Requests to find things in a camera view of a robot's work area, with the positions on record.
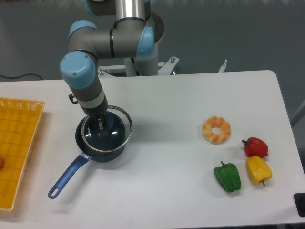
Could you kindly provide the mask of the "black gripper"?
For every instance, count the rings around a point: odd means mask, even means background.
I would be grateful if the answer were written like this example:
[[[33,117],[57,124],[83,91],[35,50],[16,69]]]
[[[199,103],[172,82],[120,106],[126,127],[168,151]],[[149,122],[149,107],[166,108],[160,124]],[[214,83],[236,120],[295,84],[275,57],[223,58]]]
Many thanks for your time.
[[[82,110],[84,111],[84,113],[97,120],[97,128],[98,130],[104,130],[104,135],[106,137],[110,136],[110,131],[109,131],[109,125],[110,125],[110,121],[109,118],[107,117],[107,115],[105,114],[105,112],[108,109],[108,105],[107,104],[100,104],[97,107],[94,108],[85,108],[83,106],[81,106]]]

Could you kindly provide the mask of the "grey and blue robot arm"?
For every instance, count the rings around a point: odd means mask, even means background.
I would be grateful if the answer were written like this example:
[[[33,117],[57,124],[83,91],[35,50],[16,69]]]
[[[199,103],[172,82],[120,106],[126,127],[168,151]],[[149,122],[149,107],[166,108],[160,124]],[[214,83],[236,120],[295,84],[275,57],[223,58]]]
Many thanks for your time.
[[[98,79],[99,59],[148,58],[154,55],[154,29],[147,26],[148,0],[86,0],[85,7],[96,16],[116,15],[116,27],[99,30],[86,20],[70,27],[68,53],[60,71],[84,113],[99,130],[106,128],[108,101]]]

